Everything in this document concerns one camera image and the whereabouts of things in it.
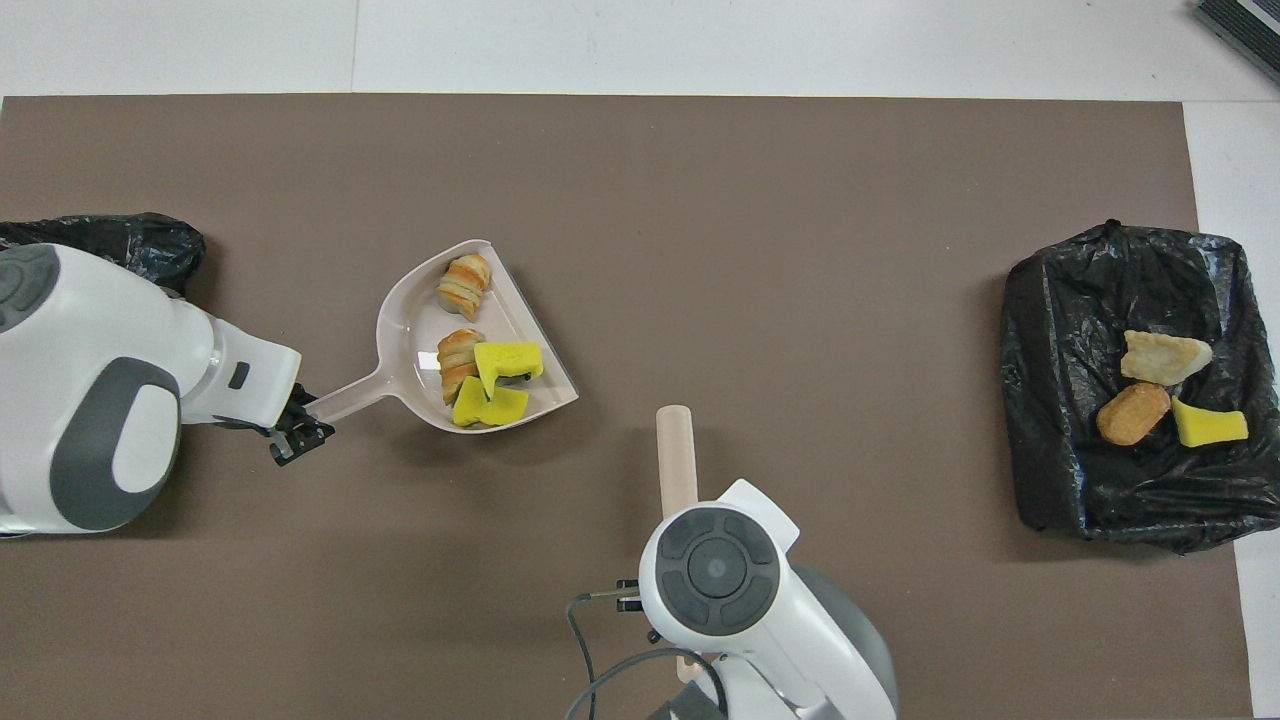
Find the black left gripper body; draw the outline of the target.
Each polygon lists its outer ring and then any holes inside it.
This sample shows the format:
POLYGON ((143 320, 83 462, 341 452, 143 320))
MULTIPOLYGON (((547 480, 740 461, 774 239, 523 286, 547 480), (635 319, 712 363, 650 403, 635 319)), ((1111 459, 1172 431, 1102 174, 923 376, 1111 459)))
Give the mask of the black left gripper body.
POLYGON ((215 415, 212 419, 214 419, 212 424, 223 429, 252 430, 262 437, 271 438, 271 437, 284 437, 287 434, 287 432, 292 428, 294 420, 294 411, 291 409, 289 405, 287 405, 285 409, 282 411, 280 416, 276 419, 276 423, 271 427, 255 424, 252 421, 233 416, 215 415))

